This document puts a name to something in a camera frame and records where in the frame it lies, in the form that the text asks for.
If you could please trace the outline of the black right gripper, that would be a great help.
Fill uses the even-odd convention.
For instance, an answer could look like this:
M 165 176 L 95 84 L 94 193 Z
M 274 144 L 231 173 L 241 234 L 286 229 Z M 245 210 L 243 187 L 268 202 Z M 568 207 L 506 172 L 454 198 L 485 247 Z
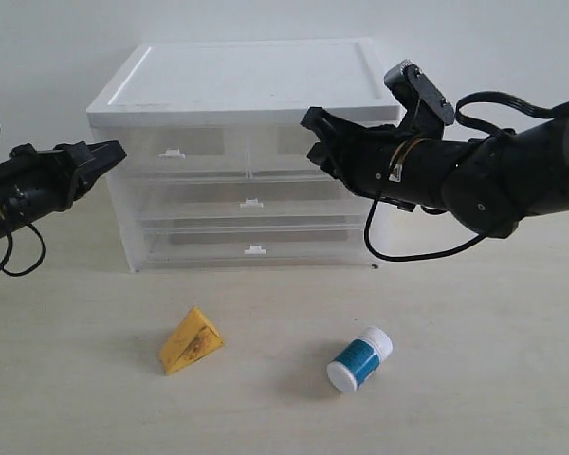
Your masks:
M 417 202 L 412 182 L 394 180 L 403 176 L 400 158 L 416 134 L 388 124 L 365 127 L 317 106 L 306 111 L 300 124 L 321 141 L 310 148 L 307 159 L 346 190 L 393 204 Z

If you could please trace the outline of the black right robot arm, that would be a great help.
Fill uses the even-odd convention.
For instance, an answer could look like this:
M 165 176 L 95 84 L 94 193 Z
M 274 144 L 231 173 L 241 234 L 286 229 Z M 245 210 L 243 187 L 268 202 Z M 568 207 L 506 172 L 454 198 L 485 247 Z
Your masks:
M 477 234 L 506 238 L 524 217 L 569 211 L 569 103 L 520 133 L 446 141 L 453 119 L 423 101 L 396 126 L 365 127 L 311 107 L 301 125 L 317 143 L 308 159 L 352 194 L 406 211 L 450 213 Z

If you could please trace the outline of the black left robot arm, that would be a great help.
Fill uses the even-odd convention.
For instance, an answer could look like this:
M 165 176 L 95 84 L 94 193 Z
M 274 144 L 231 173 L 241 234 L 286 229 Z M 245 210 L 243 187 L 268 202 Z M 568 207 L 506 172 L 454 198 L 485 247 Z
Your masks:
M 0 239 L 54 212 L 69 210 L 127 153 L 116 140 L 13 148 L 0 163 Z

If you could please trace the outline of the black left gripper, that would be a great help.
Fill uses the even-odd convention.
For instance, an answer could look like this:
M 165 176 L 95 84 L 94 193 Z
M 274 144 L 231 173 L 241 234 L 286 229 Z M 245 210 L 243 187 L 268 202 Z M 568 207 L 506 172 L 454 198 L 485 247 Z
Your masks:
M 10 223 L 66 211 L 126 156 L 116 140 L 62 143 L 49 151 L 20 146 L 0 163 L 0 210 Z

